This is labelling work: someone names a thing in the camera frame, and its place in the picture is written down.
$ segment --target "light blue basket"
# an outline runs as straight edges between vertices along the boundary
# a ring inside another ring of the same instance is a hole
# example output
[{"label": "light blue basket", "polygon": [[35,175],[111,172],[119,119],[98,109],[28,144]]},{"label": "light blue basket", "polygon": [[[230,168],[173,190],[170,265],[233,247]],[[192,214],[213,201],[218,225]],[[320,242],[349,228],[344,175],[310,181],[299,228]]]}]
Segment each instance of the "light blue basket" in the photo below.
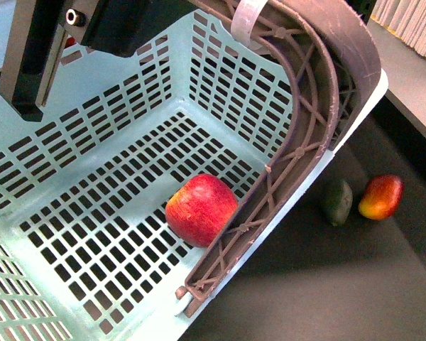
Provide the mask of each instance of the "light blue basket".
[{"label": "light blue basket", "polygon": [[[12,13],[0,1],[0,67]],[[204,251],[165,202],[197,173],[243,197],[283,141],[288,91],[198,11],[129,59],[67,48],[41,123],[0,98],[0,340],[153,340],[146,321]],[[190,321],[173,318],[176,339]]]}]

